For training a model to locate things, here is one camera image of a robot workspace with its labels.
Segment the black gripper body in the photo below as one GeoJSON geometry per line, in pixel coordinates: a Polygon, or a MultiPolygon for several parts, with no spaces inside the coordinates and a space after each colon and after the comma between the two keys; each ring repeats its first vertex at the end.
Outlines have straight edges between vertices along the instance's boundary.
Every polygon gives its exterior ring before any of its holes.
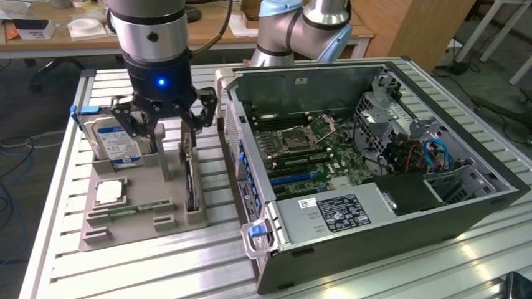
{"type": "Polygon", "coordinates": [[[191,51],[162,62],[123,55],[134,88],[134,105],[150,116],[171,118],[190,111],[198,94],[191,78],[191,51]]]}

